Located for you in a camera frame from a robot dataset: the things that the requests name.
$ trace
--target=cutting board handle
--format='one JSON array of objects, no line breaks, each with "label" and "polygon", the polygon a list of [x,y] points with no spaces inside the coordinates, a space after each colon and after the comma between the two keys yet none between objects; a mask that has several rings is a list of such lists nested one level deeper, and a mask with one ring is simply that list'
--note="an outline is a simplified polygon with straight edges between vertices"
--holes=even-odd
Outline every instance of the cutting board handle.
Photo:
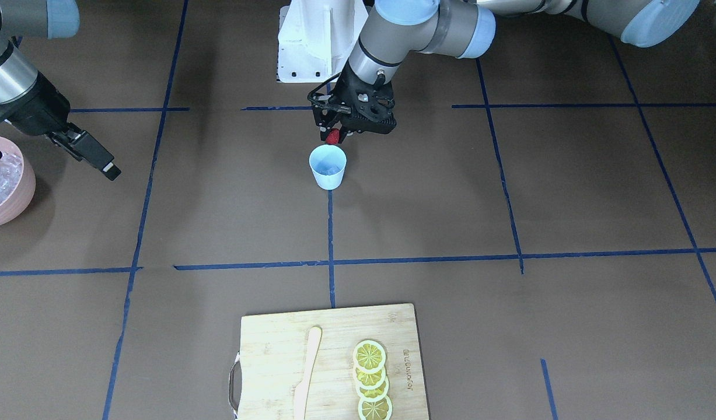
[{"label": "cutting board handle", "polygon": [[240,372],[241,352],[236,353],[236,359],[233,361],[233,366],[230,367],[230,375],[228,377],[228,403],[230,404],[230,409],[233,410],[233,418],[238,418],[238,401],[236,401],[236,397],[234,395],[235,389],[233,386],[236,376],[236,366],[238,366],[238,370]]}]

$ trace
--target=bowl of ice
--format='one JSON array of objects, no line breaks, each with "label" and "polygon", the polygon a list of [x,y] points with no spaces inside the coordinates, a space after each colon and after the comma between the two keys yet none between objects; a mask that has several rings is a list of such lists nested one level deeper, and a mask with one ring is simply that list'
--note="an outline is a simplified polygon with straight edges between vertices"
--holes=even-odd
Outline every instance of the bowl of ice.
[{"label": "bowl of ice", "polygon": [[21,149],[12,141],[0,136],[0,225],[20,215],[36,188],[33,168],[25,159]]}]

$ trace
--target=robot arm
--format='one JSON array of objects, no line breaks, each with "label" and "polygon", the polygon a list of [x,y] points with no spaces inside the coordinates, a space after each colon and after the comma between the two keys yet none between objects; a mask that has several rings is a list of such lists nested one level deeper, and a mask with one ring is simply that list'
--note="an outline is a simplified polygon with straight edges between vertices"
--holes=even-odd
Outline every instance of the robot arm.
[{"label": "robot arm", "polygon": [[67,122],[69,101],[8,39],[21,34],[70,37],[77,29],[74,0],[0,0],[0,123],[6,121],[26,135],[46,136],[113,180],[121,173],[113,155],[87,131]]},{"label": "robot arm", "polygon": [[334,90],[318,93],[336,77],[309,93],[322,141],[342,143],[353,132],[388,134],[397,126],[392,77],[409,51],[477,58],[494,35],[493,13],[474,3],[377,0]]},{"label": "robot arm", "polygon": [[[640,47],[683,26],[700,0],[375,0],[342,72],[309,93],[321,140],[342,143],[353,132],[388,134],[392,77],[409,51],[477,58],[495,35],[493,13],[567,14]],[[334,90],[320,93],[337,79]]]}]

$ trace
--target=cutting board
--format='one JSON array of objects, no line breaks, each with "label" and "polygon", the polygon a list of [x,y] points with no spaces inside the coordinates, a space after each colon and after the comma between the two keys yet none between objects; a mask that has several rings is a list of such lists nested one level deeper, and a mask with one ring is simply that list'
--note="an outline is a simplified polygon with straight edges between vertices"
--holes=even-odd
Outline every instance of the cutting board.
[{"label": "cutting board", "polygon": [[362,340],[386,349],[392,420],[429,420],[417,322],[411,303],[260,314],[241,319],[242,420],[292,420],[309,329],[321,327],[306,420],[358,419],[352,350]]}]

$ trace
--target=light blue cup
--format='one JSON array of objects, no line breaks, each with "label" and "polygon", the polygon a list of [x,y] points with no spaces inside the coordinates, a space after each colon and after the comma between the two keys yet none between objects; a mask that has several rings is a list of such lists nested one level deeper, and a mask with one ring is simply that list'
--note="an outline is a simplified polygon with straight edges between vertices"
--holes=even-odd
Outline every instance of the light blue cup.
[{"label": "light blue cup", "polygon": [[316,183],[325,190],[333,190],[342,183],[347,156],[339,147],[323,144],[310,154],[309,165]]}]

